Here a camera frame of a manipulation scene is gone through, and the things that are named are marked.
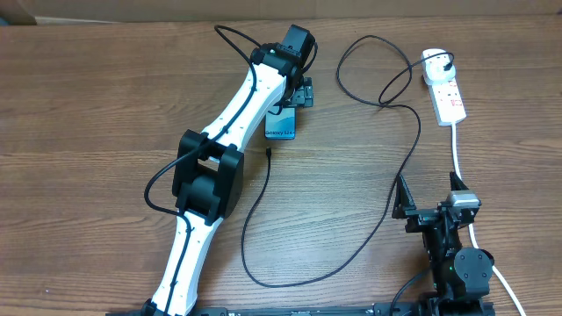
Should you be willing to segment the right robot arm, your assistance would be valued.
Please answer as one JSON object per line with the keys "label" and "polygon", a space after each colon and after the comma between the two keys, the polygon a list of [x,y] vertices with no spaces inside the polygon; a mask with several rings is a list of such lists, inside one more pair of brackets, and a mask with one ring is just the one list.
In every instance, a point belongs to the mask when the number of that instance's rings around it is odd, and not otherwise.
{"label": "right robot arm", "polygon": [[[458,230],[469,226],[481,207],[477,195],[450,173],[451,191],[433,209],[419,209],[403,176],[397,179],[392,217],[404,219],[407,233],[421,233],[429,267],[400,288],[389,307],[399,315],[494,315],[494,306],[483,301],[490,292],[494,257],[481,248],[465,248]],[[398,306],[403,292],[431,274],[434,290],[413,303]]]}

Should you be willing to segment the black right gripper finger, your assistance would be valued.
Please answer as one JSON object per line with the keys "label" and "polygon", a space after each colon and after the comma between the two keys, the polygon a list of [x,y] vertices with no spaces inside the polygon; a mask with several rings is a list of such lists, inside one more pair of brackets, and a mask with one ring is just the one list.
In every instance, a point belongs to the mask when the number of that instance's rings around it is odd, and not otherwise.
{"label": "black right gripper finger", "polygon": [[454,171],[450,172],[450,189],[452,191],[469,190],[469,188],[464,184],[462,179]]}
{"label": "black right gripper finger", "polygon": [[394,199],[392,218],[407,219],[414,216],[416,205],[407,182],[402,174],[399,174],[396,182],[396,195]]}

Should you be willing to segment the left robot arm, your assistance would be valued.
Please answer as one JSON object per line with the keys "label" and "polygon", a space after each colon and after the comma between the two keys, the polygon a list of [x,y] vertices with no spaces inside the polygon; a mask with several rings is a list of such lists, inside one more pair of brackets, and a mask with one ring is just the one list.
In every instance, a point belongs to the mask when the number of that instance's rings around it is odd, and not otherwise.
{"label": "left robot arm", "polygon": [[318,50],[314,36],[291,25],[280,42],[256,44],[243,60],[249,69],[225,110],[202,132],[182,136],[177,158],[148,181],[147,205],[155,182],[173,171],[172,209],[162,212],[177,220],[166,269],[142,315],[188,315],[198,299],[198,283],[213,236],[238,203],[244,174],[244,150],[256,128],[275,105],[286,107],[304,84]]}

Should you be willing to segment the blue screen smartphone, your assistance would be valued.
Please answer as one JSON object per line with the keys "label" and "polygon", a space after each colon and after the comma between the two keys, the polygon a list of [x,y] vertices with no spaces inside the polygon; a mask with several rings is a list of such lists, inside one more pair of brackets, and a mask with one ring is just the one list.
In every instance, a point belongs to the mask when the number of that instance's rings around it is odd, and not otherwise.
{"label": "blue screen smartphone", "polygon": [[264,134],[268,140],[294,140],[296,137],[296,109],[274,105],[266,113]]}

